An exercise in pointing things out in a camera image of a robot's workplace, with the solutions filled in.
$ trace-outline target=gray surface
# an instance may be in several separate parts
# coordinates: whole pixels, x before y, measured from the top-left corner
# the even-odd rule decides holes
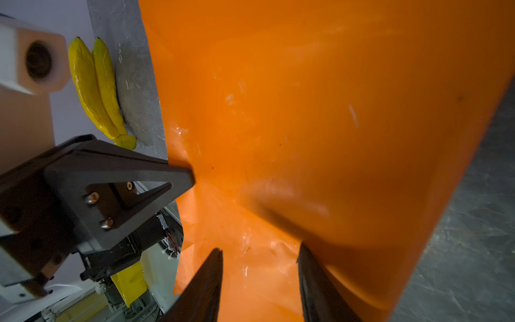
[[[137,0],[88,0],[95,37],[107,45],[125,122],[137,152],[168,159],[161,106]]]
[[[515,82],[391,322],[515,320]]]
[[[137,1],[88,0],[88,5],[95,35],[104,39],[116,66],[127,123],[145,143],[143,153],[149,154],[154,146],[157,156],[166,157],[159,99]],[[501,103],[391,322],[514,321],[514,132],[515,84]]]

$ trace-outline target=screw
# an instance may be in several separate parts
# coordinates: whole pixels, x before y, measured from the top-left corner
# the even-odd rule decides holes
[[[111,227],[113,227],[113,224],[114,224],[114,220],[113,218],[109,217],[107,218],[103,223],[102,223],[102,228],[104,229],[110,229]]]
[[[98,192],[92,192],[92,193],[90,193],[89,195],[86,196],[84,201],[88,205],[94,205],[94,204],[96,204],[98,202],[99,198],[100,198],[100,195],[98,194]]]

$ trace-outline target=yellow object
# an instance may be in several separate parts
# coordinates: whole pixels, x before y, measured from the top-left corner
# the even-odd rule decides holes
[[[128,150],[134,150],[136,148],[136,138],[132,135],[120,135],[116,139],[114,139],[114,144],[117,146],[121,146]]]
[[[86,322],[107,306],[104,295],[91,293],[57,316],[56,322]]]
[[[102,39],[95,39],[95,45],[91,51],[93,61],[95,63],[96,80],[100,98],[104,104],[104,108],[113,122],[114,126],[121,135],[127,134],[124,125],[124,119],[120,114],[120,106],[116,99],[116,84],[114,80],[113,63],[106,44]]]
[[[114,140],[120,133],[107,115],[97,88],[93,55],[82,39],[76,37],[68,49],[70,72],[86,115],[108,138]]]
[[[106,44],[95,40],[93,51],[75,38],[68,49],[70,71],[86,115],[114,144],[128,150],[136,148],[136,138],[127,134],[120,106],[111,57]]]
[[[137,262],[132,266],[125,268],[111,276],[124,299],[125,305],[129,307],[137,298],[139,298],[147,290],[147,284],[143,277],[141,262]]]
[[[304,321],[304,242],[386,321],[515,74],[515,1],[139,6],[170,163],[195,173],[177,293],[218,247],[218,321]]]

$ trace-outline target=banana bunch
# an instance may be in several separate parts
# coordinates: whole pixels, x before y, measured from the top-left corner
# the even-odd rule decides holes
[[[113,63],[102,39],[97,38],[93,50],[79,37],[68,49],[70,72],[86,115],[114,144],[129,150],[136,148],[136,138],[127,135],[124,119],[116,99]]]

